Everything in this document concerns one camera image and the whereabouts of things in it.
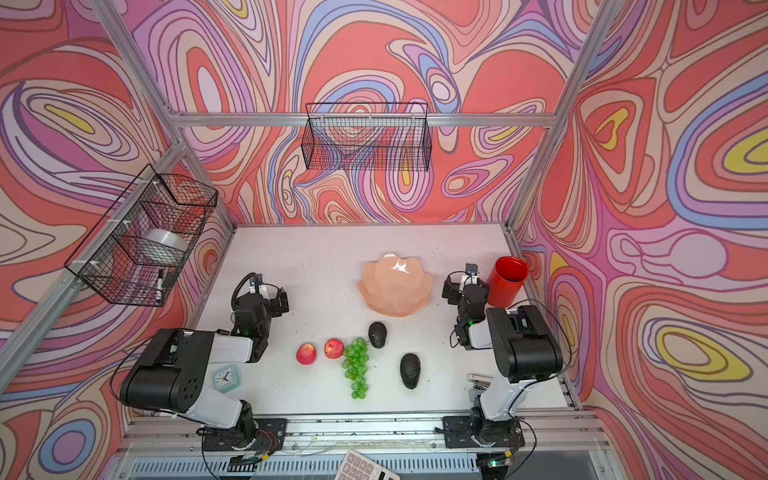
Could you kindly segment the red apple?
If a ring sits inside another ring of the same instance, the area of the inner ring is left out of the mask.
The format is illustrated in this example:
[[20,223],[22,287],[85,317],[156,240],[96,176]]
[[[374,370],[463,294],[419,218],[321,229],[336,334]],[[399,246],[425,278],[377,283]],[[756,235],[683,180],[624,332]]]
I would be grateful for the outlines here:
[[317,358],[316,347],[311,343],[303,343],[296,352],[296,360],[301,365],[312,365]]
[[336,338],[327,340],[324,344],[324,354],[328,359],[336,360],[344,355],[345,345]]

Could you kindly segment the dark avocado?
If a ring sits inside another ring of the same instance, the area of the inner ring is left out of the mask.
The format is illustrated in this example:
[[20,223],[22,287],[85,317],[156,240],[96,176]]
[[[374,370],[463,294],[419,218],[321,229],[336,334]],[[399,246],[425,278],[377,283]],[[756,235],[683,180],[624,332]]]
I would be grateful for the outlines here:
[[405,354],[401,358],[399,371],[403,385],[409,390],[414,390],[421,376],[420,358],[414,353]]
[[368,339],[375,349],[382,349],[386,345],[388,331],[381,322],[373,322],[368,329]]

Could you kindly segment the green grape bunch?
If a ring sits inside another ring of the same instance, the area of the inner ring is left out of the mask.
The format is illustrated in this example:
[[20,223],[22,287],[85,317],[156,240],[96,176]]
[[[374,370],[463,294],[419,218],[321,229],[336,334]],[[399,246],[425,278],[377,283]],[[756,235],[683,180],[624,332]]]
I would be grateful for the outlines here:
[[345,347],[342,368],[345,377],[351,382],[351,397],[363,400],[369,390],[366,374],[368,372],[368,343],[363,338],[355,338]]

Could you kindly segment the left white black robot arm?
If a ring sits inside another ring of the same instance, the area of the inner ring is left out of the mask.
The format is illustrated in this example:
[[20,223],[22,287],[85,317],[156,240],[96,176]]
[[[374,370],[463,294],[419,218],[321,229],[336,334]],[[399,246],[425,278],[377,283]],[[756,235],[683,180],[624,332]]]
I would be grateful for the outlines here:
[[197,423],[205,453],[274,454],[283,447],[286,420],[259,421],[248,401],[228,393],[239,385],[239,366],[264,356],[272,320],[288,311],[283,288],[246,274],[230,298],[232,328],[158,331],[122,381],[120,403]]

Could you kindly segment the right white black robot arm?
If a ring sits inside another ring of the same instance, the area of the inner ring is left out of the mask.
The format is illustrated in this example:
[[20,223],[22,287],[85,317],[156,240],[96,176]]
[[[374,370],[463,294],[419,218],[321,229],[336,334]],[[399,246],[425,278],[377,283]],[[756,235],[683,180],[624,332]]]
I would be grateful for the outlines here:
[[517,409],[533,386],[561,373],[562,348],[537,307],[491,307],[490,286],[479,278],[477,265],[466,265],[457,281],[456,274],[446,276],[442,290],[442,297],[458,310],[450,345],[491,351],[498,373],[475,396],[468,415],[445,416],[438,431],[449,449],[515,451],[525,444]]

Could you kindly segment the pink faceted fruit bowl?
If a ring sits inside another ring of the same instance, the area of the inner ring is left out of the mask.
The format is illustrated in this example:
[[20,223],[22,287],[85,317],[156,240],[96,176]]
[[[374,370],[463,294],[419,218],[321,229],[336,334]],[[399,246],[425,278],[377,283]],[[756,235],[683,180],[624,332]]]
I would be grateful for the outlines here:
[[430,301],[433,277],[415,258],[385,254],[363,265],[357,289],[366,306],[384,316],[403,318],[425,308]]

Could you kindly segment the red plastic cup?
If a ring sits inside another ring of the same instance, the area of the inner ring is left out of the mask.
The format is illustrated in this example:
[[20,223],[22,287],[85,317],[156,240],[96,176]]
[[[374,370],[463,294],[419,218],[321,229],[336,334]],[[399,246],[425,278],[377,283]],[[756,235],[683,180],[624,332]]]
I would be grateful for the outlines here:
[[522,259],[513,256],[498,258],[487,280],[487,303],[497,308],[510,307],[527,277],[528,266]]

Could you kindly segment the teal alarm clock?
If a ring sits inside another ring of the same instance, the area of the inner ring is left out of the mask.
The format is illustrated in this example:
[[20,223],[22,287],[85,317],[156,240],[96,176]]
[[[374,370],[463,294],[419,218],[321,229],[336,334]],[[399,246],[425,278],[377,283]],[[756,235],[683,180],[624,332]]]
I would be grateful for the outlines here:
[[241,386],[239,369],[230,364],[215,370],[211,374],[213,388],[220,393],[228,393]]

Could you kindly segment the black marker pen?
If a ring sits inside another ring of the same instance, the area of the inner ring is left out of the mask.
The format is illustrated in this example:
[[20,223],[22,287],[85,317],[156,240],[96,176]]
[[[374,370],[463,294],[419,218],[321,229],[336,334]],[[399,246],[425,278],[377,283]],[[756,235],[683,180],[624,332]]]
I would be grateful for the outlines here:
[[155,290],[156,305],[161,305],[163,303],[163,298],[164,298],[163,281],[164,281],[164,270],[159,269],[157,274],[156,290]]

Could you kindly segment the silver tape roll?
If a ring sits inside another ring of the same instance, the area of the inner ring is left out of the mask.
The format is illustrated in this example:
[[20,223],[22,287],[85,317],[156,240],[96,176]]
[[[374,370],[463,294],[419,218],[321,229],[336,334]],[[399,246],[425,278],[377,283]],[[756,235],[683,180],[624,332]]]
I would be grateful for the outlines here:
[[142,259],[154,265],[174,265],[182,261],[188,243],[178,234],[165,229],[147,231],[139,244]]

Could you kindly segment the white calculator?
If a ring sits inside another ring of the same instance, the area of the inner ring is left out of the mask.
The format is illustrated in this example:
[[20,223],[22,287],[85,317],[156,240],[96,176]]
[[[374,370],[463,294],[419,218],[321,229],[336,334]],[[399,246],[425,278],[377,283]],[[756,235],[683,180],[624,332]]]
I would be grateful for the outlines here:
[[355,450],[349,450],[339,466],[335,480],[400,480],[391,470]]

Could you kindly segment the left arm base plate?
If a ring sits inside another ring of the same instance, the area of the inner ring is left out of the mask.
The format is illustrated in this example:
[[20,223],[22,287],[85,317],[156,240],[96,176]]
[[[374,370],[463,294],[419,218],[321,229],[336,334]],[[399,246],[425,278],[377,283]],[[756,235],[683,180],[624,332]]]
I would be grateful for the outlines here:
[[286,418],[257,418],[229,429],[200,427],[196,434],[205,452],[274,453],[283,448],[287,424]]

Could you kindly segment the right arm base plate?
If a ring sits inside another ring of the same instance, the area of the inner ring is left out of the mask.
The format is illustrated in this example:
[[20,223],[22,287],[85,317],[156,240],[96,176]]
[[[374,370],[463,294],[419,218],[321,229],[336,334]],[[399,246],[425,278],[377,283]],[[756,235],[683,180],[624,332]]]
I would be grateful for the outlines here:
[[449,449],[505,448],[515,452],[526,445],[517,419],[493,422],[470,416],[445,416],[435,432],[443,436]]

